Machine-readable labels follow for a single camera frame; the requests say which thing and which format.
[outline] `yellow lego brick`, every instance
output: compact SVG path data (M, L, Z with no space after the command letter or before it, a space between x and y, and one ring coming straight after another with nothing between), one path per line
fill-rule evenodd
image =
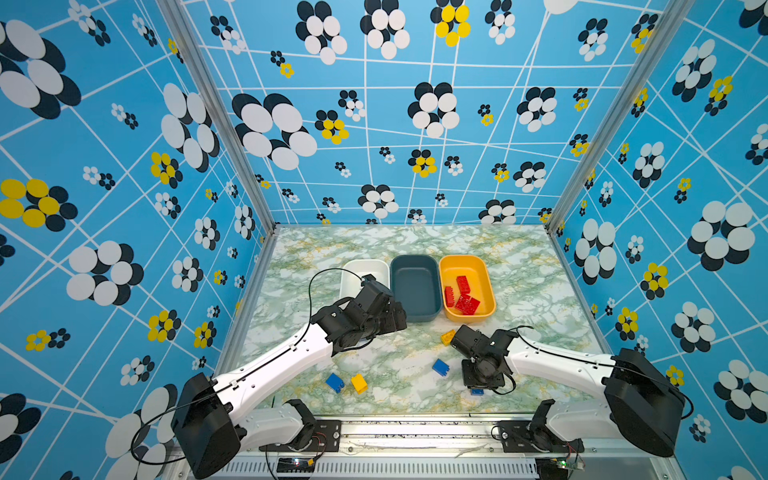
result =
M445 346L448 346L451 344L451 340L453 340L453 336L456 334L455 330L451 330L450 332L443 333L440 336L440 339L442 339L442 344Z
M366 380L360 375L359 373L352 377L352 386L355 387L355 390L357 390L357 394L361 394L365 392L368 389L368 384L366 383Z

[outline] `yellow dot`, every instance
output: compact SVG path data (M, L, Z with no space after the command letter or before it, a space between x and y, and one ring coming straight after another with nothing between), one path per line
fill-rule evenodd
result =
M45 215L40 210L34 208L25 211L22 215L22 220L32 228L38 228L45 225Z
M442 10L442 20L444 22L450 22L453 20L456 16L456 9L453 8L453 5L446 5L445 8Z
M24 214L24 205L22 202L13 198L6 198L0 201L0 215L5 218L19 218Z
M33 178L27 182L27 192L33 197L43 198L48 195L48 185L43 180Z
M3 181L3 183L0 184L0 191L8 198L22 198L27 193L24 184L13 178Z
M40 211L46 215L55 215L58 213L58 202L50 197L43 197L38 203Z
M458 7L456 9L455 18L459 23L466 22L467 18L469 18L469 7L467 5Z
M472 31L472 27L469 22L459 24L458 29L456 29L458 36L461 38L467 38L470 31Z
M455 47L458 45L458 33L455 31L452 31L451 33L447 34L445 36L445 44L449 47Z
M445 38L445 36L448 34L448 24L445 22L440 22L435 27L435 35L438 36L438 38Z

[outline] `tray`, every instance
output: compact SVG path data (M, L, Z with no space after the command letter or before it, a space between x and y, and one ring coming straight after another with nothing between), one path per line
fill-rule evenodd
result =
M408 323L431 322L442 310L437 262L429 255L400 255L392 259L392 292L402 303Z
M382 260L364 258L359 260L350 260L344 264L344 268L355 272L360 276L371 273L376 277L376 281L389 288L389 265ZM339 298L346 296L356 297L362 287L360 280L351 273L341 272L341 287L339 288Z
M443 288L453 287L453 295L457 300L459 292L456 277L461 275L467 277L469 288L472 289L469 295L480 300L480 305L475 315L464 315L461 310L446 307L445 316L457 323L482 322L496 311L496 297L493 295L488 267L474 255L447 255L440 259L440 282Z

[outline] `robotic arm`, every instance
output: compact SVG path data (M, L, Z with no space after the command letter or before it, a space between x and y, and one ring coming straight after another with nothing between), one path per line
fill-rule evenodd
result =
M541 402L525 439L552 451L580 437L626 438L639 449L670 457L674 453L685 396L634 350L619 355L581 353L534 342L516 331L496 330L488 338L464 325L451 345L462 360L464 384L497 389L513 373L540 376L589 393L594 400Z
M241 450L271 443L301 449L309 443L316 421L301 400L254 408L321 360L362 348L354 347L361 339L405 329L406 313L392 291L373 275L361 285L357 297L324 306L305 329L247 365L210 381L203 374L187 381L170 425L196 478L217 472Z

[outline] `orange bin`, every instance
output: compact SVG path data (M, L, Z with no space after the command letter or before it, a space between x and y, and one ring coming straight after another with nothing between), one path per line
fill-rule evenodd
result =
M480 300L475 315L464 315L461 310L445 305L445 288L453 288L454 298L458 300L457 276L466 276L469 282L469 295ZM496 298L491 287L491 277L485 262L474 255L447 255L440 260L440 283L443 288L443 306L445 315L457 323L481 322L496 311Z

